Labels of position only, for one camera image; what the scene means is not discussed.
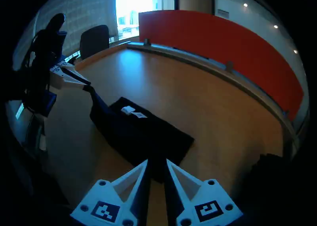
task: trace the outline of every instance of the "bright window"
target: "bright window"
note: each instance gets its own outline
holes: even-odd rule
[[[119,40],[139,35],[139,13],[157,10],[158,0],[116,0]]]

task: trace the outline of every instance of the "red partition panel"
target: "red partition panel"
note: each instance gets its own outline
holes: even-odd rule
[[[164,10],[139,13],[140,40],[175,47],[233,68],[260,86],[293,120],[303,90],[283,56],[254,32],[206,13]]]

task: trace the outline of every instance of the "office chair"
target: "office chair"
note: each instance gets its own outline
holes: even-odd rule
[[[80,55],[82,60],[109,48],[109,28],[99,25],[83,32],[80,37]]]

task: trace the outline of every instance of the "wooden table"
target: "wooden table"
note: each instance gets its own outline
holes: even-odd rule
[[[194,66],[117,48],[79,69],[107,104],[126,97],[195,138],[181,168],[201,180],[217,179],[232,197],[260,154],[282,154],[278,120],[246,93]],[[87,92],[64,88],[46,122],[49,162],[73,207],[97,179],[112,181],[133,168],[96,129],[91,106]],[[155,181],[147,223],[167,225],[164,187]]]

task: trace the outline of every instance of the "curtain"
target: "curtain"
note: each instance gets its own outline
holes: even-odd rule
[[[19,69],[35,33],[44,29],[57,13],[66,15],[66,21],[61,28],[61,31],[67,31],[63,45],[65,56],[79,50],[81,34],[92,27],[107,25],[110,37],[118,37],[116,0],[48,0],[30,22],[16,47],[13,54],[15,70]]]

